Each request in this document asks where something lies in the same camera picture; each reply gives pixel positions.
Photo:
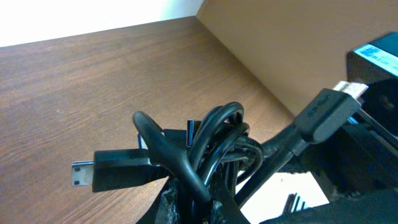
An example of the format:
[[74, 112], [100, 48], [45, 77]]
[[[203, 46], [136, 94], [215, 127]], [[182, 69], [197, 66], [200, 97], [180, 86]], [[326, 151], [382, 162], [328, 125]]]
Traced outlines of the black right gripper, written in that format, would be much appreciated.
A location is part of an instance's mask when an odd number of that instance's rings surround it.
[[297, 156], [322, 171], [339, 198], [276, 223], [397, 222], [397, 33], [350, 51], [346, 71], [365, 90], [322, 90], [294, 122], [264, 143], [264, 177]]

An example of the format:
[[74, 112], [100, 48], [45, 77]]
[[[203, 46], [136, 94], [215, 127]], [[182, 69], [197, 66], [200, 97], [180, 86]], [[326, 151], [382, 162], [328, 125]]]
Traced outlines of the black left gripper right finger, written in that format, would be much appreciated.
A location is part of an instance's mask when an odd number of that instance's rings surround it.
[[210, 191], [213, 198], [210, 211], [211, 224], [249, 224], [236, 205], [221, 174], [213, 176]]

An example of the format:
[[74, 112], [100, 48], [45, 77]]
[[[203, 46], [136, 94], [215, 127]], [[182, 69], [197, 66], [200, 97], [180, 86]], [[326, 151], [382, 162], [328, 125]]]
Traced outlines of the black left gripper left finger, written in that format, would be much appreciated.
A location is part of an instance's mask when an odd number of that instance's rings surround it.
[[178, 180], [168, 179], [148, 211], [137, 224], [176, 224], [180, 223], [178, 211]]

